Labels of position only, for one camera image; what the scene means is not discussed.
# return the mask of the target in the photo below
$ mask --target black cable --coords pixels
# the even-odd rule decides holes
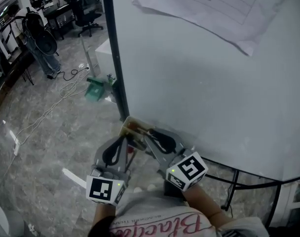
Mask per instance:
[[[227,199],[226,199],[226,203],[228,203],[228,201],[229,201],[229,190],[232,188],[232,185],[233,184],[231,184],[230,187],[227,190],[227,195],[228,196],[227,196]],[[229,205],[229,207],[230,207],[230,210],[231,210],[231,218],[233,218],[233,212],[232,212],[231,204]]]
[[[81,71],[83,71],[83,70],[85,70],[85,69],[88,69],[88,68],[84,68],[84,69],[81,69],[81,70],[72,69],[72,70],[71,70],[71,75],[73,75],[73,76],[72,76],[70,79],[65,79],[65,74],[66,74],[65,71],[61,71],[60,73],[57,74],[57,76],[60,75],[60,74],[63,74],[63,79],[64,79],[65,81],[70,81],[70,80],[73,79],[78,73],[80,73]]]
[[[83,71],[83,70],[85,70],[85,69],[88,69],[88,67],[86,67],[86,68],[84,68],[84,69],[81,69],[81,70],[72,69],[72,70],[71,70],[71,74],[73,75],[73,77],[71,77],[70,79],[65,79],[65,74],[66,74],[65,71],[61,71],[61,72],[57,73],[56,77],[52,77],[52,76],[47,75],[47,78],[52,80],[52,79],[56,79],[58,75],[63,74],[63,79],[64,79],[65,81],[70,81],[70,80],[73,79],[78,73],[80,73],[81,71]]]

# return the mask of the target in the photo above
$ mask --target black office chair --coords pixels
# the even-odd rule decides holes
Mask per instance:
[[[81,6],[81,1],[79,0],[69,0],[68,3],[70,4],[73,14],[75,15],[75,24],[82,27],[82,31],[77,35],[78,37],[80,37],[80,35],[86,30],[89,30],[90,37],[92,37],[92,28],[101,28],[101,30],[103,30],[103,26],[93,23],[94,19],[102,16],[100,13],[91,11],[87,14],[84,14]]]

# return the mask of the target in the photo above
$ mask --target chair leg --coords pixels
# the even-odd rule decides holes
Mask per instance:
[[[92,26],[92,28],[101,28],[101,30],[104,29],[103,26],[100,26],[99,24],[94,24],[94,25]]]

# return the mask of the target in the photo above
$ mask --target small box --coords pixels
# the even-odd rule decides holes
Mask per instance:
[[[117,206],[125,189],[124,181],[103,177],[86,177],[86,198],[96,203]]]
[[[208,167],[198,152],[184,158],[166,170],[166,180],[182,191],[198,183],[207,173]]]

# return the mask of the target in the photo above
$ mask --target jeans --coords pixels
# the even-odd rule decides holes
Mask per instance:
[[[35,41],[26,38],[26,47],[33,54],[35,60],[40,64],[45,75],[50,75],[53,71],[59,71],[61,64],[53,55],[45,55],[36,46]]]

